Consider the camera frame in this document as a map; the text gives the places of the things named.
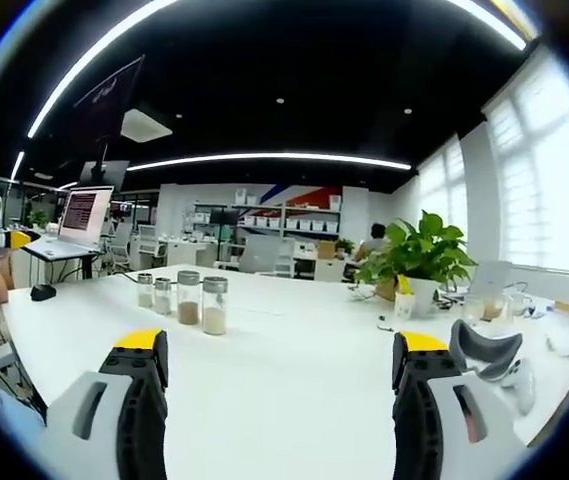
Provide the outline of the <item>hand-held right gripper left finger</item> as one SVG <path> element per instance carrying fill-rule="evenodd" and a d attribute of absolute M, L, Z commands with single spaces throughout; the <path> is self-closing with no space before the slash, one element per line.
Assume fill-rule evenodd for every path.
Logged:
<path fill-rule="evenodd" d="M 165 479 L 168 379 L 167 333 L 126 335 L 48 407 L 34 455 L 54 479 Z"/>

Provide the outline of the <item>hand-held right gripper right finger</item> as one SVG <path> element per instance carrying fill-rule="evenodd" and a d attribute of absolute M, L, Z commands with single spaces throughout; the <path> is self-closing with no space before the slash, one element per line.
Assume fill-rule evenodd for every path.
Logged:
<path fill-rule="evenodd" d="M 506 479 L 527 454 L 508 407 L 435 337 L 393 344 L 395 479 Z"/>

